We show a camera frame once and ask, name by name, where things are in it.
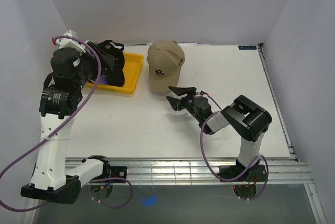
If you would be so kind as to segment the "beige baseball cap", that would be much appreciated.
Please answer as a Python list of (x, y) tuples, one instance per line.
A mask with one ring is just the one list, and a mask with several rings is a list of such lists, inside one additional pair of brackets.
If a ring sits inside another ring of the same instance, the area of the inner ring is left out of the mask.
[(149, 88), (153, 92), (169, 93), (170, 86), (178, 84), (185, 63), (183, 49), (173, 40), (159, 40), (147, 50)]

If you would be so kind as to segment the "black baseball cap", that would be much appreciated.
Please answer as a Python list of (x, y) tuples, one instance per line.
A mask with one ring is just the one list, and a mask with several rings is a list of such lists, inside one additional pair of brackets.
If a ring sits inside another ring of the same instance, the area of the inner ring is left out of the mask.
[(98, 43), (97, 48), (102, 57), (102, 84), (122, 87), (125, 83), (123, 68), (125, 66), (124, 45), (112, 40)]

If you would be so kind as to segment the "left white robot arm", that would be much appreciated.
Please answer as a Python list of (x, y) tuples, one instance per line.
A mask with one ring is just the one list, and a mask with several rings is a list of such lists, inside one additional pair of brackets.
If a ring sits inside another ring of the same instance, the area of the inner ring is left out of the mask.
[(73, 204), (83, 185), (91, 180), (107, 181), (111, 176), (109, 161), (91, 155), (76, 168), (65, 171), (65, 159), (75, 115), (87, 102), (82, 89), (111, 70), (111, 56), (92, 41), (90, 49), (60, 47), (51, 58), (52, 72), (47, 76), (40, 100), (41, 143), (37, 163), (29, 184), (21, 188), (27, 198), (58, 204)]

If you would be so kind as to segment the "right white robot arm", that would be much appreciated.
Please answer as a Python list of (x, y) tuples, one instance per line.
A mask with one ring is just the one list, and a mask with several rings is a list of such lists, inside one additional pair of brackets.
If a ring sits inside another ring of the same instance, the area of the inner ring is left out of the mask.
[(174, 111), (187, 110), (198, 122), (200, 137), (213, 135), (231, 126), (241, 137), (240, 152), (236, 160), (236, 173), (239, 179), (248, 181), (255, 175), (259, 165), (259, 150), (272, 116), (260, 105), (244, 95), (235, 98), (231, 105), (213, 112), (208, 93), (197, 91), (195, 87), (169, 86), (178, 98), (167, 96)]

